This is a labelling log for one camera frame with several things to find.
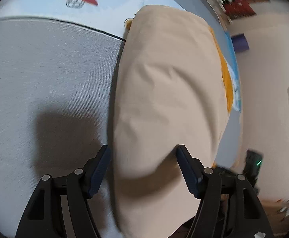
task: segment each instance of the bed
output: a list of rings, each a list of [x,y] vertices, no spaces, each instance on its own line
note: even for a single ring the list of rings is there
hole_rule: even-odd
[[[229,33],[205,0],[94,1],[77,5],[81,8],[68,7],[68,0],[0,2],[0,231],[7,237],[14,237],[42,175],[67,175],[101,144],[112,143],[117,66],[128,34],[125,21],[142,6],[167,5],[204,18],[239,76]],[[216,158],[228,168],[239,150],[239,117],[232,110]],[[111,183],[109,172],[91,200],[102,237],[121,236]]]

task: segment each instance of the wall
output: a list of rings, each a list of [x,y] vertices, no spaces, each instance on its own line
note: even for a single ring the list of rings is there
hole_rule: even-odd
[[[289,3],[252,6],[258,15],[235,20],[229,29],[231,35],[243,32],[250,47],[236,55],[244,113],[242,152],[252,148],[264,154],[259,197],[289,199]]]

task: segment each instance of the beige pillow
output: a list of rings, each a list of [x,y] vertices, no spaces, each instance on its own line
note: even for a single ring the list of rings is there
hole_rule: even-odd
[[[114,180],[127,238],[166,238],[196,214],[172,152],[185,144],[212,166],[228,121],[221,62],[208,24],[150,5],[135,16],[119,64]]]

